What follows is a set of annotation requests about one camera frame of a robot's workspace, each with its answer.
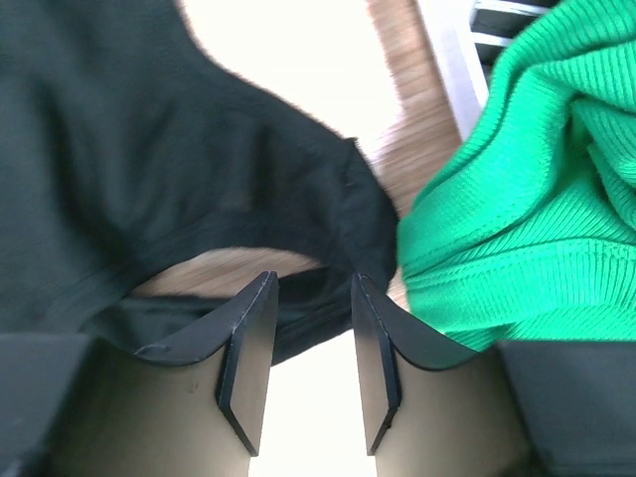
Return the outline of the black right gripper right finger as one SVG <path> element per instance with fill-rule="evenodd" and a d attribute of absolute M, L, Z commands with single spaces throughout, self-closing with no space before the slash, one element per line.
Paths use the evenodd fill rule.
<path fill-rule="evenodd" d="M 537 458 L 501 356 L 449 341 L 352 280 L 366 447 L 380 476 L 534 476 Z"/>

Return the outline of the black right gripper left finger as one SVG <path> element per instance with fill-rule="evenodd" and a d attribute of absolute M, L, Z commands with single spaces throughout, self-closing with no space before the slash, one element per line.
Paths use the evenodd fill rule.
<path fill-rule="evenodd" d="M 235 298 L 100 372 L 91 476 L 244 476 L 257 455 L 277 318 L 265 272 Z"/>

